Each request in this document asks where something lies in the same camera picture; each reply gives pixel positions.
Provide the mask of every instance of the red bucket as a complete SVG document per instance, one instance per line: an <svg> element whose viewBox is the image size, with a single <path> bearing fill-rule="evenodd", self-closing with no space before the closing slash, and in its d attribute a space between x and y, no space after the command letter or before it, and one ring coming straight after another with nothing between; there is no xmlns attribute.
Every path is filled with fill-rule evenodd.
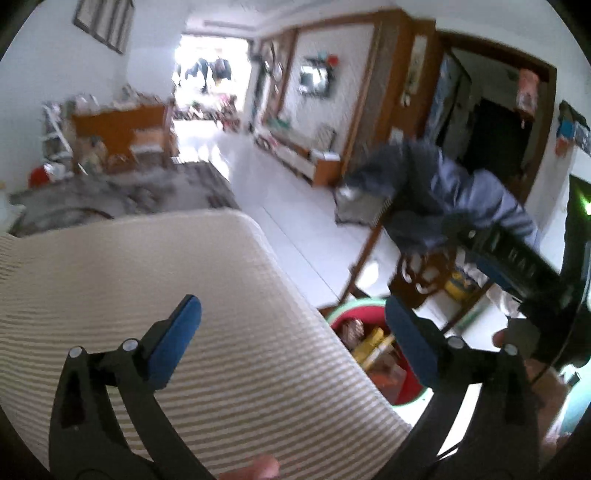
<svg viewBox="0 0 591 480"><path fill-rule="evenodd" d="M339 326L347 321L359 319L364 325L380 327L386 335L390 334L390 329L386 325L385 300L359 300L335 310L327 319L330 327L337 330ZM403 406L418 400L425 392L423 387L414 375L406 357L400 352L400 361L398 365L406 370L407 377L402 386L394 406Z"/></svg>

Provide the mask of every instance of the red object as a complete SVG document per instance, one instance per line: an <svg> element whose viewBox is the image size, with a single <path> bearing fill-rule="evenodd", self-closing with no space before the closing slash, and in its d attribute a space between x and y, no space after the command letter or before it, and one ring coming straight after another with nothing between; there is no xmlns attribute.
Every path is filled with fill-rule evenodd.
<svg viewBox="0 0 591 480"><path fill-rule="evenodd" d="M554 147L554 153L557 157L564 158L569 151L569 148L574 144L574 140L569 140L565 137L558 137L556 139L556 146Z"/></svg>
<svg viewBox="0 0 591 480"><path fill-rule="evenodd" d="M326 58L326 63L331 67L335 68L339 64L339 58L337 55L329 55Z"/></svg>
<svg viewBox="0 0 591 480"><path fill-rule="evenodd" d="M517 111L523 120L534 121L538 109L538 85L540 77L527 69L519 71L519 89L517 91Z"/></svg>
<svg viewBox="0 0 591 480"><path fill-rule="evenodd" d="M352 308L346 312L343 312L342 315L337 317L334 322L330 325L333 330L337 330L341 323L352 320L352 319L359 319L363 322L364 325L371 325L374 327L380 327L384 330L386 335L390 334L390 329L386 325L386 315L384 307L380 306L361 306ZM425 387L423 387L417 380L417 377L414 375L406 357L400 352L400 361L398 365L406 370L407 377L404 381L404 385L402 386L402 390L400 391L400 395L398 396L394 405L404 405L416 400L423 394Z"/></svg>
<svg viewBox="0 0 591 480"><path fill-rule="evenodd" d="M35 168L29 175L29 188L43 187L50 182L49 176L43 166Z"/></svg>

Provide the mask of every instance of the wooden chair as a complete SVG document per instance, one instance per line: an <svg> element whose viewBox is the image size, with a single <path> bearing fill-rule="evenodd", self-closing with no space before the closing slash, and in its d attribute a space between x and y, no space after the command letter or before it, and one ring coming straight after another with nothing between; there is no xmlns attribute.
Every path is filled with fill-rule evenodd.
<svg viewBox="0 0 591 480"><path fill-rule="evenodd" d="M391 207L385 211L377 224L372 228L356 264L350 269L349 281L339 298L339 302L336 305L319 309L320 314L324 318L329 317L334 310L348 302L351 296L356 299L369 297L369 295L357 287L356 283L379 240L385 219L392 214L394 208ZM390 293L400 298L409 308L419 308L430 296L442 290L452 276L456 267L456 252L456 249L453 248L448 251L422 255L417 265L418 268L409 268L413 263L413 259L408 255L402 255L398 261L396 272L392 273L393 277L388 286ZM493 285L494 282L489 280L482 288L477 289L470 295L463 302L462 308L458 313L447 322L441 331L447 333L454 328Z"/></svg>

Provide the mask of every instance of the wooden door frame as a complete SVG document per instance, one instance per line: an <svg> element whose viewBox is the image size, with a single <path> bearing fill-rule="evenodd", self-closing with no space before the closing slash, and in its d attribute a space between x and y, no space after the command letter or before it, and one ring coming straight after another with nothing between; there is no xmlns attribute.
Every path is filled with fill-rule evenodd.
<svg viewBox="0 0 591 480"><path fill-rule="evenodd" d="M556 104L556 67L540 60L524 51L504 45L501 43L487 40L485 38L473 37L471 35L456 33L452 31L437 31L443 47L446 50L457 48L459 50L469 51L484 57L501 61L517 69L529 69L540 77L541 82L548 83L548 89L545 99L545 108L540 119L541 129L538 143L535 147L534 156L525 168L525 176L517 185L512 193L523 205L528 199L535 179L540 169L540 164L544 158L546 145L552 129L554 120L554 106Z"/></svg>

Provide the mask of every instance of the picture frame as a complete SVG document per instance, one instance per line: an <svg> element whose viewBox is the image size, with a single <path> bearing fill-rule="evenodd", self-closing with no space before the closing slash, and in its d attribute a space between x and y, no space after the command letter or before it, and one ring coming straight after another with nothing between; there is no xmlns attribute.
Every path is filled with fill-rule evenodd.
<svg viewBox="0 0 591 480"><path fill-rule="evenodd" d="M103 0L101 2L94 36L98 41L105 44L109 41L109 37L111 36L111 29L117 6L118 0Z"/></svg>
<svg viewBox="0 0 591 480"><path fill-rule="evenodd" d="M101 0L80 0L74 15L74 25L92 35L101 5Z"/></svg>
<svg viewBox="0 0 591 480"><path fill-rule="evenodd" d="M131 27L134 20L135 5L129 0L126 11L124 13L123 23L121 25L121 31L119 32L119 38L115 47L116 51L122 55L125 53L127 42L129 40L129 34L131 33Z"/></svg>
<svg viewBox="0 0 591 480"><path fill-rule="evenodd" d="M123 55L134 13L133 0L79 0L73 24Z"/></svg>

